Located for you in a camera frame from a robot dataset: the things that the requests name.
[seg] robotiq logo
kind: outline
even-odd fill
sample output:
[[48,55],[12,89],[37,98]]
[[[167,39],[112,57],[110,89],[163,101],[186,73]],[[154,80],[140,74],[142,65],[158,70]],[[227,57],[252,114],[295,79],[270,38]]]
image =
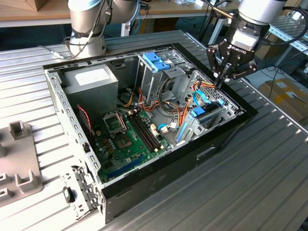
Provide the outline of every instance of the robotiq logo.
[[242,49],[236,48],[236,47],[234,47],[234,46],[232,46],[232,45],[229,45],[229,46],[228,46],[228,49],[233,49],[233,50],[238,51],[238,52],[243,53],[243,54],[246,54],[246,53],[247,53],[247,51],[244,51],[244,50],[242,50]]

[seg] slotted aluminum surface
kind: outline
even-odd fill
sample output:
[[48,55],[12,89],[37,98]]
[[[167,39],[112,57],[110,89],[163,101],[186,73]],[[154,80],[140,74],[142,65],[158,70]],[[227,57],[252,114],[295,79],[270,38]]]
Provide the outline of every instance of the slotted aluminum surface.
[[[127,51],[179,42],[204,64],[204,49],[181,31],[107,40]],[[64,46],[51,49],[68,55]],[[59,62],[41,48],[0,52],[0,128],[23,120],[32,126],[44,189],[0,208],[9,230],[99,230],[93,213],[78,223],[62,194],[59,173],[73,165],[54,112],[42,65]],[[104,231],[296,230],[308,215],[307,132],[244,81],[231,87],[258,115],[227,147],[103,228]]]
[[[305,28],[305,22],[297,22],[289,16],[280,16],[270,25],[269,32],[283,41],[289,41],[299,35]],[[303,38],[290,44],[299,51],[308,49],[308,42]]]

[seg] blue drive bay latch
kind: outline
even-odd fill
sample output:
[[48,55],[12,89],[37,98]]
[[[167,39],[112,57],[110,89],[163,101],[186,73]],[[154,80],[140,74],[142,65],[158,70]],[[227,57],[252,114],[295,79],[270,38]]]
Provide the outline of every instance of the blue drive bay latch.
[[164,71],[170,68],[170,65],[165,64],[161,57],[157,56],[154,52],[143,54],[143,58],[155,71]]

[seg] green circuit board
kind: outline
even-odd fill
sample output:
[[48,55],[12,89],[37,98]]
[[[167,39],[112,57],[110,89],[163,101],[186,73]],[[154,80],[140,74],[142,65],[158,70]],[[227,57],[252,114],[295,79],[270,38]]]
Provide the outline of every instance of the green circuit board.
[[[152,122],[147,114],[140,111],[138,117],[150,131]],[[93,149],[102,166],[98,171],[102,182],[108,182],[171,149],[167,140],[159,135],[153,138],[160,147],[151,152],[128,120],[127,115],[122,118],[127,132],[126,134],[117,133],[114,138],[110,137],[103,119],[96,121],[93,126],[95,131]]]

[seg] gray plastic holder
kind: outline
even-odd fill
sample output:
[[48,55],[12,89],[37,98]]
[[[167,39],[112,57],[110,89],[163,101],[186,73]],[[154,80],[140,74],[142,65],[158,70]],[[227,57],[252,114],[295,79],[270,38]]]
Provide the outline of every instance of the gray plastic holder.
[[0,129],[0,207],[42,188],[31,126],[12,122]]

